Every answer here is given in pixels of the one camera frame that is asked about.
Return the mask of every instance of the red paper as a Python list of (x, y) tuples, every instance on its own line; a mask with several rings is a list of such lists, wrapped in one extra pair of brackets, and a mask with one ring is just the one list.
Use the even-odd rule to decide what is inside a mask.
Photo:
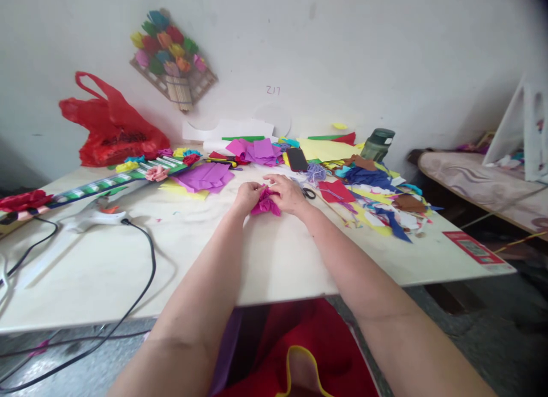
[(336, 139), (333, 139), (333, 141), (338, 141), (341, 143), (349, 144), (350, 146), (354, 146), (354, 142), (356, 141), (356, 132), (352, 132), (347, 135), (338, 137)]
[(333, 183), (318, 182), (318, 186), (320, 188), (322, 197), (328, 203), (336, 203), (342, 201), (346, 203), (351, 203), (353, 201), (356, 201), (356, 198), (352, 196), (350, 190), (346, 189), (343, 182), (341, 182), (339, 179), (337, 179), (337, 181), (334, 181)]
[(209, 157), (212, 158), (212, 159), (226, 159), (227, 158), (226, 156), (221, 155), (220, 153), (217, 153), (217, 152), (211, 152), (209, 154)]

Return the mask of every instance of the blue paper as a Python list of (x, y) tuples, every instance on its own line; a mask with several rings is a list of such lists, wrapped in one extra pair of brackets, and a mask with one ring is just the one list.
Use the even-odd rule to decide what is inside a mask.
[(396, 221), (396, 214), (394, 212), (381, 209), (381, 208), (375, 208), (375, 212), (377, 214), (385, 214), (387, 216), (388, 223), (390, 224), (390, 227), (392, 228), (392, 233), (394, 234), (394, 236), (402, 240), (405, 240), (409, 243), (413, 243), (411, 239), (409, 238), (409, 236), (407, 236), (407, 234), (404, 232), (400, 224)]
[(391, 192), (399, 192), (392, 184), (390, 175), (382, 170), (369, 171), (364, 168), (354, 167), (346, 172), (346, 180), (350, 184), (366, 184), (378, 186)]

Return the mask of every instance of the table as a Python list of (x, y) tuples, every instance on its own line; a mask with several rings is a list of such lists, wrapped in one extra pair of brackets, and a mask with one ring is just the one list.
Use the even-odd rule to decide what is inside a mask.
[[(245, 181), (282, 169), (247, 166), (218, 195), (204, 201), (159, 191), (147, 184), (116, 202), (134, 224), (145, 227), (155, 243), (156, 277), (131, 318), (157, 317), (187, 270), (207, 243), (221, 217)], [(59, 193), (112, 172), (80, 167), (44, 187)], [(59, 221), (80, 211), (93, 197), (44, 215)], [(413, 243), (382, 237), (367, 226), (344, 228), (340, 219), (319, 198), (311, 201), (355, 241), (401, 286), (423, 285), (513, 273), (489, 271), (476, 263), (442, 232), (458, 230), (439, 214), (426, 226), (426, 237)], [(12, 265), (33, 242), (51, 232), (38, 221), (0, 241), (0, 251)], [(253, 216), (244, 225), (243, 279), (237, 304), (255, 305), (336, 294), (337, 287), (324, 267), (306, 227), (295, 217), (270, 213)], [(26, 263), (47, 250), (37, 247)], [(20, 269), (17, 283), (29, 268)], [(58, 263), (28, 289), (15, 288), (0, 316), (0, 334), (117, 321), (143, 290), (150, 276), (149, 245), (142, 233), (124, 225), (93, 226), (79, 236)]]

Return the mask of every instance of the green paper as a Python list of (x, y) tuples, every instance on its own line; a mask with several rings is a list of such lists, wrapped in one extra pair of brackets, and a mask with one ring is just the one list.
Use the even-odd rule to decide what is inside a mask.
[(193, 54), (198, 52), (198, 45), (191, 38), (185, 38), (184, 39), (184, 49), (188, 53), (193, 55)]
[(156, 28), (156, 26), (154, 26), (152, 22), (145, 21), (142, 25), (142, 28), (146, 33), (151, 35), (153, 38), (156, 38), (156, 35), (158, 34), (158, 29)]
[(118, 192), (121, 192), (123, 189), (127, 189), (127, 186), (120, 186), (120, 187), (117, 187), (117, 188), (114, 188), (114, 189), (110, 189), (109, 191), (106, 191), (102, 195), (100, 195), (100, 197), (114, 196)]
[(150, 63), (148, 64), (148, 70), (150, 70), (153, 74), (158, 76), (162, 76), (165, 73), (164, 66), (156, 58), (150, 58)]
[(224, 137), (223, 140), (236, 140), (236, 139), (244, 139), (247, 141), (255, 141), (255, 140), (264, 140), (264, 136), (235, 136), (235, 137)]
[(310, 140), (333, 140), (342, 137), (342, 135), (308, 136)]

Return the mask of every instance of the electric cord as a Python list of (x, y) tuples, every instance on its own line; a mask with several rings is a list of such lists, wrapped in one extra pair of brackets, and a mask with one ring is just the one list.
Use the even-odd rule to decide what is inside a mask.
[[(46, 240), (48, 240), (49, 238), (53, 237), (53, 235), (55, 233), (57, 233), (57, 231), (59, 230), (59, 225), (57, 223), (54, 223), (52, 221), (49, 221), (49, 220), (46, 220), (46, 219), (42, 219), (38, 216), (34, 216), (33, 217), (34, 219), (36, 220), (39, 220), (41, 222), (44, 222), (44, 223), (49, 223), (51, 225), (53, 225), (55, 227), (55, 229), (53, 230), (53, 232), (51, 232), (49, 235), (47, 235), (46, 237), (44, 237), (42, 240), (40, 240), (39, 242), (36, 242), (35, 244), (33, 244), (32, 246), (30, 246), (27, 250), (25, 250), (25, 252), (23, 253), (23, 256), (21, 256), (21, 258), (17, 261), (17, 263), (15, 263), (15, 265), (10, 269), (9, 272), (7, 272), (7, 276), (10, 277), (13, 273), (15, 273), (15, 271), (17, 269), (19, 269), (19, 267), (23, 264), (23, 262), (25, 261), (25, 259), (27, 258), (27, 256), (29, 255), (29, 253), (32, 251), (32, 249), (34, 249), (36, 246), (38, 246), (40, 243), (43, 243), (45, 242)], [(4, 280), (3, 279), (0, 279), (0, 287), (2, 287), (2, 285), (4, 284)]]
[(532, 191), (532, 192), (529, 192), (529, 193), (525, 193), (524, 195), (519, 196), (519, 197), (515, 198), (514, 200), (510, 200), (507, 204), (505, 204), (505, 205), (504, 205), (503, 207), (501, 207), (500, 209), (494, 210), (494, 211), (492, 211), (492, 212), (489, 212), (489, 213), (487, 213), (487, 214), (485, 214), (485, 215), (483, 215), (483, 216), (477, 218), (476, 220), (473, 220), (473, 221), (471, 221), (471, 222), (465, 224), (464, 226), (460, 226), (460, 229), (461, 229), (461, 230), (464, 230), (465, 228), (467, 228), (467, 227), (469, 227), (469, 226), (472, 226), (473, 224), (476, 224), (477, 222), (482, 221), (483, 219), (486, 219), (486, 218), (488, 218), (488, 217), (491, 217), (491, 216), (494, 215), (494, 214), (503, 212), (503, 211), (505, 211), (506, 209), (511, 208), (511, 207), (512, 207), (513, 205), (515, 205), (516, 203), (519, 203), (519, 202), (522, 201), (523, 199), (526, 199), (526, 198), (528, 198), (528, 197), (531, 197), (531, 196), (533, 196), (533, 195), (536, 195), (537, 193), (539, 193), (539, 192), (541, 192), (541, 191), (543, 191), (543, 190), (546, 190), (546, 188), (548, 188), (548, 185), (546, 185), (546, 186), (544, 186), (544, 187), (542, 187), (542, 188), (540, 188), (540, 189), (537, 189), (537, 190), (535, 190), (535, 191)]
[[(150, 332), (150, 330), (144, 330), (144, 331), (138, 331), (137, 333), (110, 336), (110, 337), (106, 337), (106, 339), (107, 340), (121, 340), (121, 339), (137, 337), (137, 336), (140, 336), (140, 335), (145, 335), (149, 332)], [(78, 337), (78, 338), (75, 338), (75, 339), (62, 340), (62, 341), (57, 342), (57, 343), (50, 343), (46, 346), (34, 347), (33, 349), (24, 349), (24, 350), (12, 351), (10, 353), (0, 354), (0, 359), (8, 358), (8, 357), (14, 357), (14, 356), (21, 355), (21, 354), (33, 353), (35, 351), (41, 351), (41, 350), (44, 350), (44, 349), (49, 349), (51, 347), (61, 347), (61, 346), (65, 346), (67, 344), (72, 344), (72, 343), (102, 340), (103, 338), (105, 338), (105, 336)]]
[[(60, 372), (64, 368), (67, 368), (68, 366), (71, 366), (72, 364), (76, 363), (77, 361), (82, 360), (84, 357), (89, 356), (91, 353), (93, 353), (95, 350), (97, 350), (99, 347), (101, 347), (105, 343), (105, 341), (107, 341), (112, 336), (113, 332), (122, 324), (122, 322), (131, 314), (133, 309), (141, 301), (143, 296), (148, 291), (150, 285), (152, 284), (152, 280), (154, 279), (154, 275), (156, 274), (156, 255), (155, 255), (155, 252), (154, 252), (154, 243), (152, 242), (152, 238), (150, 237), (150, 235), (144, 229), (134, 225), (131, 221), (129, 221), (129, 219), (126, 219), (126, 218), (123, 219), (122, 224), (125, 224), (125, 225), (128, 225), (128, 226), (133, 226), (137, 230), (140, 230), (147, 237), (148, 244), (150, 245), (152, 270), (151, 270), (150, 278), (148, 279), (148, 282), (147, 282), (144, 290), (141, 292), (141, 294), (139, 295), (137, 300), (133, 303), (133, 305), (130, 307), (130, 309), (125, 313), (125, 315), (122, 317), (122, 319), (120, 319), (120, 321), (118, 321), (118, 323), (114, 326), (114, 328), (106, 336), (104, 336), (95, 346), (88, 349), (87, 351), (84, 351), (83, 353), (80, 353), (76, 357), (71, 358), (70, 360), (68, 360), (67, 362), (64, 362), (63, 364), (57, 366), (56, 368), (42, 374), (41, 376), (36, 377), (35, 379), (33, 379), (31, 381), (28, 381), (26, 383), (20, 384), (20, 385), (15, 386), (15, 387), (9, 387), (9, 388), (0, 387), (0, 394), (10, 394), (10, 393), (13, 393), (13, 392), (16, 392), (16, 391), (24, 390), (25, 388), (33, 386), (33, 385), (35, 385), (35, 384), (51, 377), (51, 376), (53, 376), (54, 374)], [(24, 259), (24, 257), (26, 257), (26, 255), (29, 252), (30, 252), (30, 250), (27, 250), (25, 252), (25, 254), (23, 255), (23, 259)]]

